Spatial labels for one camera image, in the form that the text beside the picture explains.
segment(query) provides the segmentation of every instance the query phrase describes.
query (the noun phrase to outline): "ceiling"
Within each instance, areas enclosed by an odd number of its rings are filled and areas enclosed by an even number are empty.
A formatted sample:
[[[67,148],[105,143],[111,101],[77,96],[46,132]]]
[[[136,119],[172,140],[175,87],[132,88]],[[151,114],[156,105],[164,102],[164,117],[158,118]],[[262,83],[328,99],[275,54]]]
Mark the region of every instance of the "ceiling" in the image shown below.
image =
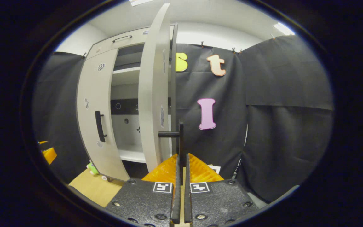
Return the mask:
[[[271,35],[284,35],[273,27],[276,20],[237,0],[154,0],[137,6],[125,1],[89,23],[108,36],[149,27],[164,3],[170,3],[168,11],[172,23],[214,24],[246,32],[261,40],[268,40]]]

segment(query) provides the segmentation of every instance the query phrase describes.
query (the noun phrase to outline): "ceiling light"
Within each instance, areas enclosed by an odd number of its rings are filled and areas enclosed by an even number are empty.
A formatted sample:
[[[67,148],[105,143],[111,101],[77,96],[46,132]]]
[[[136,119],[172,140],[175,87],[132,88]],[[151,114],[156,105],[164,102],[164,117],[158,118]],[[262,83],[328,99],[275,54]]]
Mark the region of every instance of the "ceiling light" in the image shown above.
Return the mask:
[[[142,3],[151,2],[153,0],[130,0],[131,6],[136,6]]]
[[[276,29],[280,30],[280,32],[284,33],[284,35],[286,35],[286,36],[295,34],[293,31],[291,31],[289,28],[287,28],[285,25],[281,24],[280,22],[275,24],[274,27]]]

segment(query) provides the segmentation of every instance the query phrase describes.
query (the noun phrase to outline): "drawer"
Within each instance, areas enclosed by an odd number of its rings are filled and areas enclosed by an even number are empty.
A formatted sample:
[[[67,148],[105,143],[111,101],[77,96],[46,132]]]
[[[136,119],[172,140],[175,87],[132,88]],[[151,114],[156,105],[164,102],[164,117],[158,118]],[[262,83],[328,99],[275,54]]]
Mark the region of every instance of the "drawer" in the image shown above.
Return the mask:
[[[173,25],[170,26],[170,39],[173,38]],[[147,40],[147,34],[149,33],[149,27],[132,30],[130,32],[125,32],[113,37],[110,37],[108,39],[105,39],[99,43],[96,43],[92,46],[92,48],[89,50],[88,56],[86,57],[86,60],[88,60],[91,57],[94,57],[96,55],[99,55],[101,53],[104,53],[106,51],[116,49],[116,48],[124,48],[127,46],[133,46],[137,44],[143,44],[145,43],[145,40]]]

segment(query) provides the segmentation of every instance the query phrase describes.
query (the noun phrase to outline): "pink letter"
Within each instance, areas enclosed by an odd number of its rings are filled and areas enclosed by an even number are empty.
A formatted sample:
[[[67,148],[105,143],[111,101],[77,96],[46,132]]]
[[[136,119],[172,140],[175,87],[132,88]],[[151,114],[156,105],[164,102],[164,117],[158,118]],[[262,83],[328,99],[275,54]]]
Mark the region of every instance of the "pink letter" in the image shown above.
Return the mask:
[[[216,124],[214,123],[212,116],[212,106],[215,103],[214,99],[199,99],[197,103],[201,106],[201,124],[199,128],[201,130],[213,129]]]

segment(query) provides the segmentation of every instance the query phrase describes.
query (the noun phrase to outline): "shelf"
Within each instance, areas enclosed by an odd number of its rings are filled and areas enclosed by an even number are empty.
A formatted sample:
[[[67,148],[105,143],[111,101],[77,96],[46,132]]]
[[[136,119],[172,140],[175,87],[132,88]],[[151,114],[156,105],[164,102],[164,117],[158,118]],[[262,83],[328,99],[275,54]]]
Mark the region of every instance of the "shelf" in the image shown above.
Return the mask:
[[[113,71],[113,78],[111,79],[111,86],[126,85],[126,84],[138,84],[138,79],[140,77],[140,68],[133,67],[127,69],[119,69]]]
[[[118,145],[121,160],[145,163],[145,155],[141,145]]]

